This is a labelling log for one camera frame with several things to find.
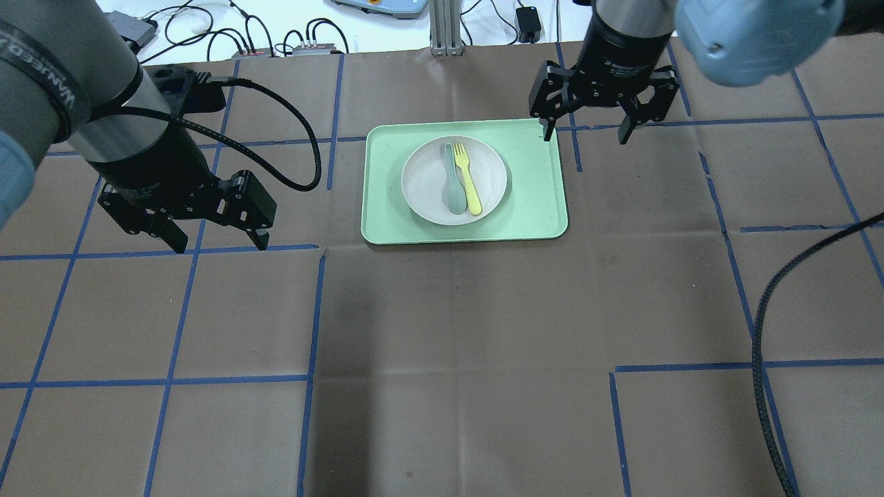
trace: plate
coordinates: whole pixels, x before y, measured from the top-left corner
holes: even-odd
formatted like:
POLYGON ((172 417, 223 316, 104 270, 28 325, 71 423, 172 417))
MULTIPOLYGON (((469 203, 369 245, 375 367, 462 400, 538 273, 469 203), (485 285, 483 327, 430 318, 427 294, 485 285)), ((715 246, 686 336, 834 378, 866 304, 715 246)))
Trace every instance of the plate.
POLYGON ((443 226, 474 223, 492 213, 507 192, 507 166, 500 155, 482 141, 468 136, 443 136, 412 152, 402 169, 405 202, 421 218, 443 226), (463 143, 469 155, 469 174, 476 185, 482 212, 454 214, 446 203, 446 143, 463 143))

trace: black ring band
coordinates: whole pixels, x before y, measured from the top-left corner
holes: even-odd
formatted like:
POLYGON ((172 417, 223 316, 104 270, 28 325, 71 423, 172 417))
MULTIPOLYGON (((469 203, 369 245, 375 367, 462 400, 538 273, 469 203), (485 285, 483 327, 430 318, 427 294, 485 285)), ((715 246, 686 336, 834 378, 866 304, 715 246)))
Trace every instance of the black ring band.
POLYGON ((49 95, 61 119, 55 143, 67 140, 89 119, 86 92, 71 73, 40 42, 0 19, 0 60, 22 71, 49 95))

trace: green tray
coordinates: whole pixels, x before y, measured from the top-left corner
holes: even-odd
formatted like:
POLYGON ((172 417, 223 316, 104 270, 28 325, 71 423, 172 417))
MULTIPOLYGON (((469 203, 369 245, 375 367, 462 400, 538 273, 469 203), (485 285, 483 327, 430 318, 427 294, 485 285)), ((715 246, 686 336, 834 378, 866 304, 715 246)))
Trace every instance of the green tray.
POLYGON ((540 240, 568 228, 556 134, 543 141, 536 119, 378 126, 369 133, 362 189, 362 236, 369 243, 540 240), (440 226, 415 214, 402 195, 408 157, 427 141, 462 135, 484 141, 509 170, 503 200, 488 216, 461 226, 440 226))

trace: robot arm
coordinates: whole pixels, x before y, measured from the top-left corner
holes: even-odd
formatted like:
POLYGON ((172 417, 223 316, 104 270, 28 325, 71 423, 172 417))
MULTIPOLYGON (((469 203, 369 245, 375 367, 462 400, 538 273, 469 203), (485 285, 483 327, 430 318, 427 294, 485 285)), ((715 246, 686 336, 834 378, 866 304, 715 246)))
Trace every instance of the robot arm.
POLYGON ((99 204, 130 234, 181 253, 175 219, 204 218, 245 231, 266 249, 276 203, 249 171, 216 177, 178 125, 115 111, 180 118, 225 106, 207 73, 142 68, 91 0, 0 4, 0 228, 27 199, 52 142, 68 140, 106 180, 99 204))
POLYGON ((671 66, 654 66, 676 28, 707 78, 736 87, 791 70, 839 27, 884 23, 884 0, 574 1, 595 8, 580 57, 570 69, 546 61, 530 93, 545 140, 557 119, 582 107, 622 107, 621 144, 637 126, 663 120, 678 80, 671 66), (653 97, 643 103, 648 87, 653 97))

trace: fork handle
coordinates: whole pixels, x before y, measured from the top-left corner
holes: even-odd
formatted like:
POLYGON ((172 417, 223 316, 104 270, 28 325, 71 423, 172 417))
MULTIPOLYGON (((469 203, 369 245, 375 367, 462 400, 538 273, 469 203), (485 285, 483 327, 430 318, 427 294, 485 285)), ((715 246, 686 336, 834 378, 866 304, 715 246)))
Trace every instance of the fork handle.
POLYGON ((463 174, 463 189, 467 192, 467 208, 473 216, 482 213, 482 203, 479 202, 479 194, 476 191, 476 185, 473 184, 473 177, 469 175, 469 168, 461 169, 463 174))

